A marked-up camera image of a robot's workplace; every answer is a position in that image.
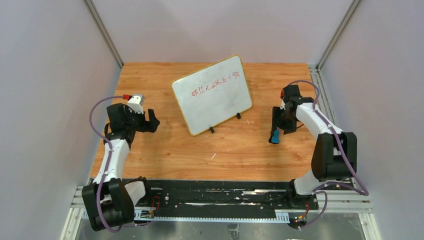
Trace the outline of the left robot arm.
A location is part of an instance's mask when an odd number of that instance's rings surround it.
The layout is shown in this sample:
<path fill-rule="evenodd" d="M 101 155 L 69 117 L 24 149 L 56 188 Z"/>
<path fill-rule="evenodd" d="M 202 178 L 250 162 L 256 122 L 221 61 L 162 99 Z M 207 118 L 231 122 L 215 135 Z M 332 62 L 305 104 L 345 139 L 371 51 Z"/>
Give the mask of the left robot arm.
<path fill-rule="evenodd" d="M 109 122 L 100 134 L 104 157 L 99 173 L 83 187 L 82 199 L 91 228 L 116 233 L 134 221 L 137 203 L 149 203 L 151 186 L 145 177 L 123 179 L 125 161 L 137 132 L 154 133 L 160 121 L 153 109 L 116 103 L 106 108 Z"/>

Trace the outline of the yellow framed whiteboard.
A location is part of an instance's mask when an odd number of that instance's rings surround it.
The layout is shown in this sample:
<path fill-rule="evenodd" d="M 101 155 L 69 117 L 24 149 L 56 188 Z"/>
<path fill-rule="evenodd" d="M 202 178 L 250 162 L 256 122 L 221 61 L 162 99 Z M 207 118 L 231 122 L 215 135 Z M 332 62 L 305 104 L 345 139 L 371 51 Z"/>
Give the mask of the yellow framed whiteboard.
<path fill-rule="evenodd" d="M 174 80 L 172 91 L 192 136 L 241 114 L 253 105 L 239 55 Z"/>

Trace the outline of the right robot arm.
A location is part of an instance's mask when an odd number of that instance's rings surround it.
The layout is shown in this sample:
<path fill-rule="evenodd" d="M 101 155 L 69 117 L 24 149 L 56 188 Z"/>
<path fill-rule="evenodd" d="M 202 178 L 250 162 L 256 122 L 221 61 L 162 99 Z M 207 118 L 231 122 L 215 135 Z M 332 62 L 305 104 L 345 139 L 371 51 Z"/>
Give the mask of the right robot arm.
<path fill-rule="evenodd" d="M 297 84 L 281 91 L 280 106 L 272 108 L 269 143 L 278 144 L 279 131 L 291 134 L 301 122 L 315 138 L 310 170 L 291 181 L 291 191 L 298 196 L 311 195 L 333 182 L 337 184 L 354 176 L 357 170 L 357 137 L 335 126 L 312 97 L 304 97 Z"/>

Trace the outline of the blue whiteboard eraser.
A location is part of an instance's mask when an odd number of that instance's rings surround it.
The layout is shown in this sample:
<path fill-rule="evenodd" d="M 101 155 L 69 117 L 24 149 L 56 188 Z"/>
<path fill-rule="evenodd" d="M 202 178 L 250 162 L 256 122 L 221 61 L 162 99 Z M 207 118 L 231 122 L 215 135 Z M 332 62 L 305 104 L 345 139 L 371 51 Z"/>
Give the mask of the blue whiteboard eraser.
<path fill-rule="evenodd" d="M 275 130 L 272 130 L 270 132 L 270 138 L 269 138 L 268 142 L 270 144 L 274 144 L 274 145 L 279 144 L 279 142 L 280 142 L 279 135 L 280 135 L 280 130 L 278 128 L 275 129 Z"/>

